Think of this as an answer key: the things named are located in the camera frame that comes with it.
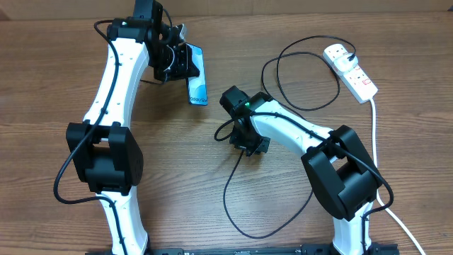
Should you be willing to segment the blue smartphone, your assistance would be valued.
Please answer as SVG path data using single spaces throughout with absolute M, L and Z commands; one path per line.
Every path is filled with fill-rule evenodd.
M 206 106 L 208 104 L 207 85 L 202 48 L 187 44 L 191 49 L 191 61 L 198 69 L 199 74 L 188 78 L 188 101 L 190 104 Z

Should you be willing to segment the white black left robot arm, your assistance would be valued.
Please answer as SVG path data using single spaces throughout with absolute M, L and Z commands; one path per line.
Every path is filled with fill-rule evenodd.
M 142 75 L 154 70 L 155 84 L 183 80 L 191 105 L 208 103 L 202 49 L 186 40 L 184 24 L 174 25 L 157 1 L 137 1 L 133 14 L 107 21 L 102 32 L 108 59 L 98 93 L 80 123 L 66 131 L 69 156 L 91 200 L 108 221 L 112 254 L 150 254 L 137 199 L 144 157 L 131 131 L 132 109 Z

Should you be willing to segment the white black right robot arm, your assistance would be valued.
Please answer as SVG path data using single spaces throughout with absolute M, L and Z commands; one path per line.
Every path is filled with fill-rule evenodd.
M 372 242 L 369 216 L 392 205 L 374 208 L 381 186 L 392 189 L 379 173 L 357 133 L 346 125 L 321 127 L 285 110 L 272 96 L 248 96 L 233 86 L 219 100 L 230 115 L 226 136 L 242 155 L 266 153 L 271 140 L 300 157 L 313 194 L 333 218 L 329 244 L 303 244 L 300 254 L 398 254 L 396 244 Z

